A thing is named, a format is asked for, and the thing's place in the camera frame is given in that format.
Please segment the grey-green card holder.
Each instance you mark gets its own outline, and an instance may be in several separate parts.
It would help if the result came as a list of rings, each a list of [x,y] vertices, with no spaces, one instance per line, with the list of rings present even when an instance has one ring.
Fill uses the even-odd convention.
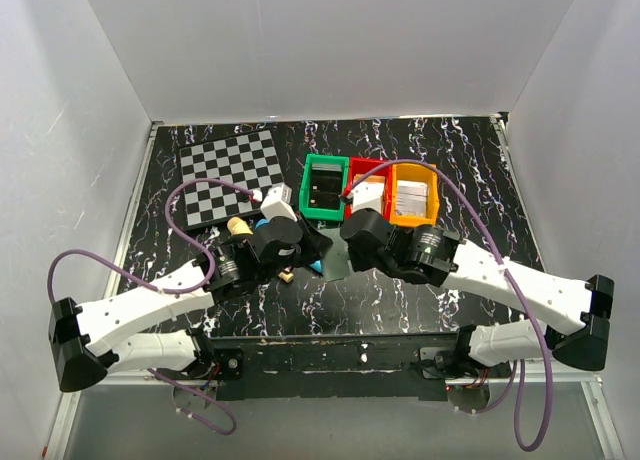
[[[345,279],[351,275],[351,264],[348,248],[345,245],[332,245],[322,258],[322,276],[325,281],[332,282]]]

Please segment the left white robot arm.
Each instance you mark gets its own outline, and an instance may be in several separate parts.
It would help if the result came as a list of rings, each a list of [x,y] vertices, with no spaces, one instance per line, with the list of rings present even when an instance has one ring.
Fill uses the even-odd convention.
[[[48,338],[59,389],[81,391],[129,370],[205,378],[218,358],[196,334],[148,328],[249,294],[287,269],[320,260],[333,244],[303,217],[275,217],[255,231],[239,219],[228,226],[223,243],[147,285],[84,303],[54,300]]]

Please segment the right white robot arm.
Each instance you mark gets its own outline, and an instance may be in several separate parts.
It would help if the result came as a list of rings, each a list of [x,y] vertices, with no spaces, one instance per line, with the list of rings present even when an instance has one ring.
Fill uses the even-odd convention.
[[[352,214],[340,235],[356,271],[376,268],[410,284],[477,295],[525,314],[518,322],[460,329],[448,360],[464,377],[544,357],[583,371],[606,365],[615,283],[604,275],[550,275],[498,258],[457,232],[396,226],[371,209]]]

